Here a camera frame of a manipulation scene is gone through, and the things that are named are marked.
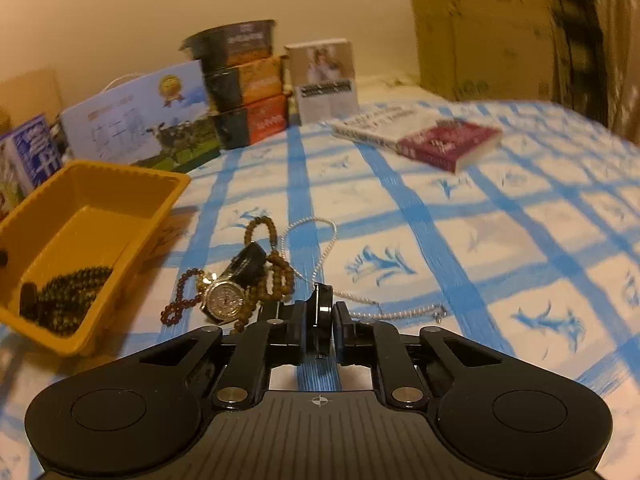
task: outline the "beige wall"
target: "beige wall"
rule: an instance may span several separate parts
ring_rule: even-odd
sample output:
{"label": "beige wall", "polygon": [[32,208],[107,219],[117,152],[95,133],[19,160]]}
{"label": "beige wall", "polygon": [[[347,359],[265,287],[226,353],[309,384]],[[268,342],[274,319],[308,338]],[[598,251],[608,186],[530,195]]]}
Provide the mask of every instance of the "beige wall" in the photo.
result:
{"label": "beige wall", "polygon": [[346,37],[359,75],[417,73],[409,0],[0,0],[0,80],[53,66],[65,104],[128,72],[185,60],[203,28],[274,18],[284,43]]}

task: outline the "photo of person on book cover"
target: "photo of person on book cover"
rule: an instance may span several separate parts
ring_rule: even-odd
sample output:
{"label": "photo of person on book cover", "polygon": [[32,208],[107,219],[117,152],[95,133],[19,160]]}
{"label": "photo of person on book cover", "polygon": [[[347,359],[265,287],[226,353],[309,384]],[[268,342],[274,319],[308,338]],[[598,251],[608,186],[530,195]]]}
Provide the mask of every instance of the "photo of person on book cover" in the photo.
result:
{"label": "photo of person on book cover", "polygon": [[311,60],[306,80],[309,83],[338,81],[343,78],[340,62],[334,57],[332,46],[328,48],[309,48],[307,54]]}

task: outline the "orange tray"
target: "orange tray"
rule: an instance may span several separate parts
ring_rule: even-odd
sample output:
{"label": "orange tray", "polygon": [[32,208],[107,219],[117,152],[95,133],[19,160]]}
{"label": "orange tray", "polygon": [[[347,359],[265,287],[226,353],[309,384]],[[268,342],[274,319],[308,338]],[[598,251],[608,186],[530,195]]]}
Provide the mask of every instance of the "orange tray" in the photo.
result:
{"label": "orange tray", "polygon": [[[0,222],[0,322],[60,355],[90,354],[124,285],[189,184],[184,174],[75,161]],[[61,337],[19,316],[20,288],[84,267],[113,267],[78,330]]]}

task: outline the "white and maroon book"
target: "white and maroon book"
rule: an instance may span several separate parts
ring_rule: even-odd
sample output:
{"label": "white and maroon book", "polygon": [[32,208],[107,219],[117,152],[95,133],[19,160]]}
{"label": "white and maroon book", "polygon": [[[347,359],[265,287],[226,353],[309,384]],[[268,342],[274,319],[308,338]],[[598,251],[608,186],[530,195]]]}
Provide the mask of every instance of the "white and maroon book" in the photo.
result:
{"label": "white and maroon book", "polygon": [[456,173],[502,140],[502,130],[442,115],[420,105],[393,105],[330,121],[336,137],[391,150]]}

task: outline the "table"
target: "table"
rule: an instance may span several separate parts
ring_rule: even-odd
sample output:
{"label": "table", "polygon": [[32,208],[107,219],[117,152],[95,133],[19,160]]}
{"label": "table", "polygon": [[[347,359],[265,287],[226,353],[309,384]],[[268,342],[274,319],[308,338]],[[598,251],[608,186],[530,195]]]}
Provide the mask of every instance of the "table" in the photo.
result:
{"label": "table", "polygon": [[[592,388],[614,417],[598,471],[640,478],[638,149],[551,104],[422,104],[443,117],[499,124],[502,147],[452,175],[336,139],[322,124],[292,127],[191,172],[95,356],[64,360],[0,326],[0,480],[41,472],[23,426],[40,390],[206,323],[192,309],[168,328],[159,313],[186,269],[223,270],[261,214],[280,231],[314,215],[336,222],[338,243],[319,279],[337,290],[377,300],[384,312],[442,302],[444,328]],[[331,234],[324,224],[297,228],[289,261],[311,276]],[[265,243],[266,232],[257,236]],[[309,293],[298,280],[294,298]],[[428,322],[396,325],[415,334]],[[361,369],[331,361],[278,368],[271,382],[302,390],[363,384]]]}

